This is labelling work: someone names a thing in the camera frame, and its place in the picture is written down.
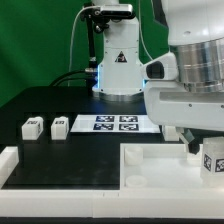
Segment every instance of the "black cable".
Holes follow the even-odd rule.
[[[63,78],[66,78],[68,76],[75,75],[75,74],[80,74],[80,73],[85,73],[85,70],[76,70],[76,71],[65,73],[64,75],[61,75],[58,78],[56,78],[49,86],[54,86],[57,82],[59,82]]]
[[[83,78],[66,78],[66,79],[62,79],[60,80],[55,86],[59,86],[61,83],[66,82],[66,81],[74,81],[74,80],[95,80],[92,76],[90,77],[83,77]]]

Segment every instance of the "black table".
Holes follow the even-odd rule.
[[[18,146],[20,163],[3,189],[105,189],[118,190],[121,143],[164,143],[161,134],[70,133],[65,141],[52,141],[55,117],[69,118],[70,128],[78,114],[145,115],[144,101],[106,102],[88,95],[84,87],[34,87],[0,108],[0,152]],[[21,126],[29,117],[44,119],[37,141],[23,141]],[[221,133],[194,130],[199,138]],[[9,219],[1,218],[1,223]],[[10,219],[16,223],[59,223],[60,219]],[[186,220],[64,219],[62,223],[184,223]],[[202,220],[186,222],[201,223]],[[203,223],[214,223],[204,220]]]

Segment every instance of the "marker sheet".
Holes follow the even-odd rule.
[[[71,132],[160,133],[146,115],[78,115]]]

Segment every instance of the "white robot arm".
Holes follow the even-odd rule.
[[[104,29],[104,58],[98,67],[98,83],[93,95],[109,101],[133,101],[143,98],[144,80],[139,60],[139,22],[131,17],[131,5],[118,0],[92,0],[99,6],[99,17],[121,15],[124,19],[110,19]]]
[[[161,2],[170,51],[143,66],[147,113],[159,125],[224,131],[224,1]]]

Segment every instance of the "green background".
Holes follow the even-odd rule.
[[[0,0],[0,106],[22,90],[47,86],[68,71],[73,21],[86,2]],[[138,12],[138,0],[120,3],[130,3]],[[141,0],[141,5],[145,44],[155,58],[167,52],[167,30],[153,21],[150,0]],[[78,22],[75,34],[73,69],[83,69],[88,66],[86,24]],[[96,35],[95,42],[100,62],[102,35]],[[140,60],[148,61],[141,45]]]

